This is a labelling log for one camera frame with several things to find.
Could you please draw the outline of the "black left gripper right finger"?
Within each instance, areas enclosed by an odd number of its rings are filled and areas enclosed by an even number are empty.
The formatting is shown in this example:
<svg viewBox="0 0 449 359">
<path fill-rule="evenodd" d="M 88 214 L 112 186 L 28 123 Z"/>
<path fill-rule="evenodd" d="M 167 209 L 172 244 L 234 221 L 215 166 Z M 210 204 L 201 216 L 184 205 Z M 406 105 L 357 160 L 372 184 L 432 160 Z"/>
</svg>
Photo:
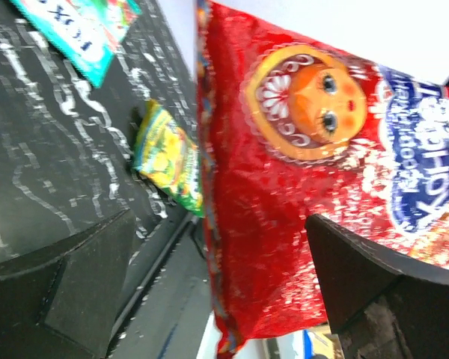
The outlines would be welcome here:
<svg viewBox="0 0 449 359">
<path fill-rule="evenodd" d="M 308 234 L 328 322 L 345 358 L 449 358 L 449 270 L 321 215 Z"/>
</svg>

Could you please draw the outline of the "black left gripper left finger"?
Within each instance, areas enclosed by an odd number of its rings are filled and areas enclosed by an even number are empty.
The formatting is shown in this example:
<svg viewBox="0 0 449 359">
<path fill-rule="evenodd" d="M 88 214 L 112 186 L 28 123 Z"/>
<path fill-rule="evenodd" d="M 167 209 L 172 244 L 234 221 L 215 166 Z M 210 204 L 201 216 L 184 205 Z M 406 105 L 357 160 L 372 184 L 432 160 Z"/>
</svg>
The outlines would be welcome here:
<svg viewBox="0 0 449 359">
<path fill-rule="evenodd" d="M 0 358 L 104 358 L 134 235 L 124 210 L 0 262 Z"/>
</svg>

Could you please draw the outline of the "red candy bag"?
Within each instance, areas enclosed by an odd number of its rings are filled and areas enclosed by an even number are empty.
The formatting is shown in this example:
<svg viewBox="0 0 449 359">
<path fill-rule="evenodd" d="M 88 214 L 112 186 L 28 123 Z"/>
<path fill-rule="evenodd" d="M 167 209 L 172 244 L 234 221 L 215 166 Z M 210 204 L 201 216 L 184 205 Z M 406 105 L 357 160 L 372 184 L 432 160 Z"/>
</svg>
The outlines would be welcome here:
<svg viewBox="0 0 449 359">
<path fill-rule="evenodd" d="M 197 3 L 216 355 L 327 319 L 306 219 L 449 264 L 449 85 Z"/>
</svg>

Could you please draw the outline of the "teal Fox's candy bag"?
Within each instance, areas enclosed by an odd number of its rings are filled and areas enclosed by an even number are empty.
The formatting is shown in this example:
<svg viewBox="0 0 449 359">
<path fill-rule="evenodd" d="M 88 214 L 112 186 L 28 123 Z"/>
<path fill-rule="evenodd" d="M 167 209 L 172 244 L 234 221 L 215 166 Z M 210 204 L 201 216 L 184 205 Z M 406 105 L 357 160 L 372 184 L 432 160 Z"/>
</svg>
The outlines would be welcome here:
<svg viewBox="0 0 449 359">
<path fill-rule="evenodd" d="M 20 0 L 13 4 L 96 88 L 141 15 L 136 1 Z"/>
</svg>

